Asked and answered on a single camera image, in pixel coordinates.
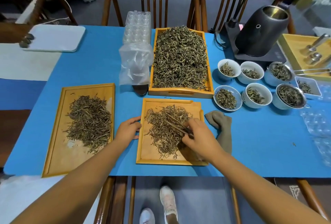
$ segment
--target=loose tea leaf on table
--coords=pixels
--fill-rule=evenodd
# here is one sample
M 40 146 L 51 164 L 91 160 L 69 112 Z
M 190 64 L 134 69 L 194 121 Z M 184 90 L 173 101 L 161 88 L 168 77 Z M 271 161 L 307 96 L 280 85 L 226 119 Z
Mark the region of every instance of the loose tea leaf on table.
M 277 79 L 283 81 L 288 81 L 291 77 L 288 69 L 283 64 L 275 64 L 275 66 L 270 70 L 270 72 Z
M 256 89 L 248 88 L 247 95 L 255 103 L 258 103 L 260 105 L 262 105 L 264 103 L 264 97 L 262 97 L 261 94 L 259 93 L 259 91 Z
M 207 55 L 202 37 L 187 27 L 172 27 L 158 35 L 153 87 L 185 87 L 207 91 Z
M 245 74 L 248 78 L 251 78 L 251 79 L 259 79 L 260 78 L 260 75 L 257 71 L 254 70 L 248 70 L 248 69 L 242 69 L 241 70 L 243 72 L 243 74 Z
M 232 95 L 231 92 L 223 88 L 217 92 L 216 100 L 221 106 L 225 108 L 235 109 L 237 106 L 236 98 Z
M 112 118 L 106 109 L 106 101 L 97 96 L 80 96 L 70 104 L 67 114 L 72 119 L 67 137 L 69 140 L 81 140 L 89 147 L 89 153 L 96 154 L 104 147 L 112 133 Z
M 229 66 L 229 62 L 226 62 L 223 66 L 221 66 L 219 70 L 227 76 L 234 76 L 233 69 Z
M 176 152 L 185 147 L 185 144 L 182 142 L 184 134 L 166 122 L 169 121 L 173 125 L 178 126 L 178 123 L 171 119 L 169 115 L 182 124 L 192 118 L 184 108 L 176 107 L 175 105 L 162 107 L 161 111 L 158 112 L 149 109 L 145 119 L 153 126 L 147 134 L 151 135 L 153 145 L 157 147 L 161 154 L 160 158 L 167 158 L 173 155 L 173 159 L 177 159 Z
M 310 88 L 310 86 L 307 84 L 307 82 L 300 82 L 300 81 L 298 80 L 298 85 L 299 85 L 299 88 L 300 88 L 304 93 L 312 94 L 312 92 L 311 92 L 311 88 Z
M 289 88 L 288 86 L 279 88 L 277 92 L 283 101 L 293 107 L 298 106 L 302 100 L 300 93 L 295 89 Z

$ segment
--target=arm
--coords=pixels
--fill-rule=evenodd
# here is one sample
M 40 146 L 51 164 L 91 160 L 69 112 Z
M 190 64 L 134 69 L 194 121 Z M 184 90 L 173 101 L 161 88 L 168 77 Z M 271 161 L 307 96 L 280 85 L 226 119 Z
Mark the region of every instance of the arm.
M 244 195 L 250 206 L 266 223 L 329 223 L 318 213 L 226 153 L 204 122 L 190 119 L 187 124 L 194 133 L 194 140 L 185 135 L 183 142 L 217 168 Z
M 140 116 L 123 122 L 115 139 L 52 186 L 12 224 L 83 223 L 121 153 L 141 127 Z

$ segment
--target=clear plastic bag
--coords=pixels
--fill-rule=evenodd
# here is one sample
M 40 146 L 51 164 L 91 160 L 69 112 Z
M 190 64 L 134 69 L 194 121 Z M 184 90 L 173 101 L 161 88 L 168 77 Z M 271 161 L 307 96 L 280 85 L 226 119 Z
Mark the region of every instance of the clear plastic bag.
M 119 73 L 120 85 L 146 85 L 150 83 L 149 67 L 154 53 L 150 44 L 130 43 L 119 49 L 122 65 Z

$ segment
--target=yellow tray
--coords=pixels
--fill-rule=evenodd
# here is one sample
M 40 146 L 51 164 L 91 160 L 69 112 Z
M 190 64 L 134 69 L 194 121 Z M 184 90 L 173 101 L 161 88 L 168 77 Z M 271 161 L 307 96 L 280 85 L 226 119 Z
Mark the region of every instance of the yellow tray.
M 331 40 L 327 40 L 323 44 L 317 47 L 317 52 L 322 55 L 320 61 L 315 63 L 314 65 L 308 64 L 307 56 L 301 54 L 301 50 L 304 49 L 307 45 L 311 45 L 318 37 L 313 36 L 304 36 L 304 35 L 296 35 L 296 34 L 282 34 L 278 39 L 279 44 L 283 48 L 285 55 L 287 56 L 289 62 L 293 70 L 304 70 L 304 69 L 315 69 L 315 68 L 323 68 L 325 67 L 325 60 L 331 54 Z M 296 72 L 296 74 L 307 74 L 304 77 L 316 79 L 316 80 L 324 80 L 331 81 L 331 76 L 329 73 L 324 74 L 310 74 L 315 71 L 300 71 Z
M 154 52 L 156 51 L 156 40 L 158 38 L 158 35 L 168 28 L 156 28 L 155 30 L 155 39 L 154 39 Z M 204 39 L 204 42 L 206 44 L 205 40 L 205 33 L 201 31 L 196 31 L 189 29 L 190 31 L 196 32 L 199 36 L 201 36 Z M 209 59 L 208 59 L 208 53 L 206 49 L 206 55 L 207 55 L 207 80 L 206 80 L 206 87 L 208 91 L 202 91 L 192 88 L 181 88 L 181 87 L 167 87 L 167 88 L 153 88 L 153 75 L 154 75 L 154 67 L 151 67 L 151 82 L 148 89 L 149 95 L 158 95 L 158 96 L 174 96 L 174 97 L 193 97 L 193 98 L 202 98 L 202 99 L 211 99 L 214 96 L 214 89 L 213 89 L 213 80 L 212 80 L 212 74 L 210 72 L 209 67 Z
M 200 102 L 193 102 L 192 100 L 172 100 L 172 99 L 143 99 L 143 109 L 141 111 L 141 129 L 139 131 L 139 141 L 137 148 L 137 164 L 163 164 L 163 165 L 198 165 L 206 166 L 207 162 L 199 160 L 197 155 L 189 148 L 185 147 L 182 150 L 177 151 L 177 159 L 173 159 L 173 156 L 167 158 L 160 158 L 156 146 L 152 145 L 152 137 L 147 134 L 152 127 L 152 124 L 148 124 L 145 120 L 145 115 L 148 109 L 152 108 L 154 111 L 160 111 L 162 107 L 166 106 L 178 106 L 183 107 L 194 118 L 199 118 L 204 121 L 204 112 L 201 110 Z
M 67 133 L 64 131 L 68 129 L 68 126 L 72 122 L 70 117 L 66 116 L 69 112 L 70 103 L 80 96 L 89 95 L 90 97 L 94 97 L 96 94 L 100 99 L 107 101 L 107 109 L 112 114 L 112 134 L 108 142 L 113 140 L 115 84 L 70 86 L 62 88 L 42 177 L 67 174 L 93 156 L 92 153 L 88 153 L 89 148 L 84 147 L 81 141 L 75 141 L 73 147 L 68 145 L 69 140 Z

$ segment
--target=forearm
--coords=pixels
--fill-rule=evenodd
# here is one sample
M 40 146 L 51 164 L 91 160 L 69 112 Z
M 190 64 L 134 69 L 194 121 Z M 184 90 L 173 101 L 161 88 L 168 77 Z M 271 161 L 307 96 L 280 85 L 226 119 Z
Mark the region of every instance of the forearm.
M 83 223 L 124 149 L 123 143 L 114 139 L 39 197 L 12 223 Z
M 309 207 L 219 150 L 211 163 L 268 224 L 329 223 Z

